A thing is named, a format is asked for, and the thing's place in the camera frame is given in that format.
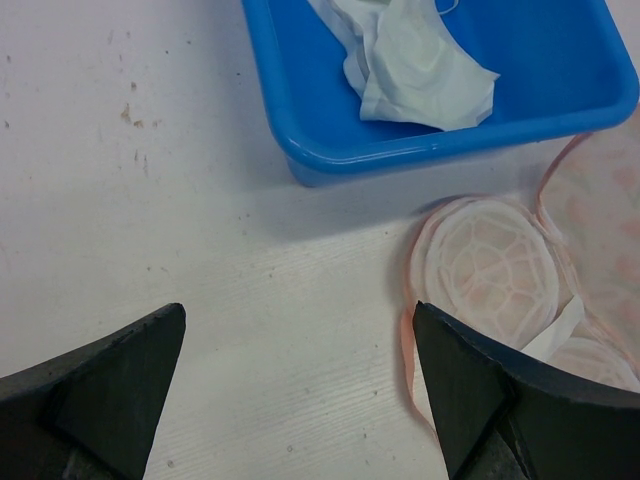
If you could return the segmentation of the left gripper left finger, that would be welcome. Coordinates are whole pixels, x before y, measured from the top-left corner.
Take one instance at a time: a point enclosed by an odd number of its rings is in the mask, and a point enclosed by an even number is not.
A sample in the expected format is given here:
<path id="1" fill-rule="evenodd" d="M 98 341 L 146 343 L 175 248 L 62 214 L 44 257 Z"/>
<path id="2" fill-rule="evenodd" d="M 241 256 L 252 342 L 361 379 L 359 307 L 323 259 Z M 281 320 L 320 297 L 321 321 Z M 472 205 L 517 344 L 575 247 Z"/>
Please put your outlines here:
<path id="1" fill-rule="evenodd" d="M 2 377 L 2 478 L 143 478 L 185 331 L 170 303 Z"/>

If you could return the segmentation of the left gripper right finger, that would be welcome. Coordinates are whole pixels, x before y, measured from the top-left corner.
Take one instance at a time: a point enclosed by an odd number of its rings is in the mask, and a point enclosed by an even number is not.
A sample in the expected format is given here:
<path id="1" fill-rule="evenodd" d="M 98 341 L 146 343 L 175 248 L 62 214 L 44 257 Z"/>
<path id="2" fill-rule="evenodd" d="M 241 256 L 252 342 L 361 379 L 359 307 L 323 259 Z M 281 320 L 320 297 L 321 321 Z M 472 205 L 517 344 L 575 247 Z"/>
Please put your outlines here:
<path id="1" fill-rule="evenodd" d="M 417 303 L 413 331 L 449 478 L 638 478 L 638 394 L 531 358 L 432 304 Z"/>

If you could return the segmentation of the floral mesh laundry bag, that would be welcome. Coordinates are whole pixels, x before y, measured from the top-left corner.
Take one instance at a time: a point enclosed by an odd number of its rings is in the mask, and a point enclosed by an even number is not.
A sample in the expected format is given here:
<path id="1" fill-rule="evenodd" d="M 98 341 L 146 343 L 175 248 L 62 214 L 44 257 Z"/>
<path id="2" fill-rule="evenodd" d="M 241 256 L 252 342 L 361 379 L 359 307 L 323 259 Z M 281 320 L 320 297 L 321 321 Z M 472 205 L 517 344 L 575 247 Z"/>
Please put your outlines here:
<path id="1" fill-rule="evenodd" d="M 400 348 L 409 405 L 435 428 L 412 318 L 431 303 L 560 370 L 639 388 L 639 118 L 574 137 L 532 207 L 458 196 L 413 235 Z"/>

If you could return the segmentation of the light green bra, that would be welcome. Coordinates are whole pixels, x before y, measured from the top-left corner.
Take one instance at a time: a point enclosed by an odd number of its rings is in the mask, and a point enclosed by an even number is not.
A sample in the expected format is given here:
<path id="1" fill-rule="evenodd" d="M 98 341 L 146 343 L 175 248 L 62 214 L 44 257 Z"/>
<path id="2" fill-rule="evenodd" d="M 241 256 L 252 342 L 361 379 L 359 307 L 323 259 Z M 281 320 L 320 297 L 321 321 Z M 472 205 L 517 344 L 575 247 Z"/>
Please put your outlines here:
<path id="1" fill-rule="evenodd" d="M 493 112 L 498 74 L 453 38 L 433 1 L 313 1 L 346 51 L 343 72 L 363 121 L 442 131 L 476 127 Z"/>

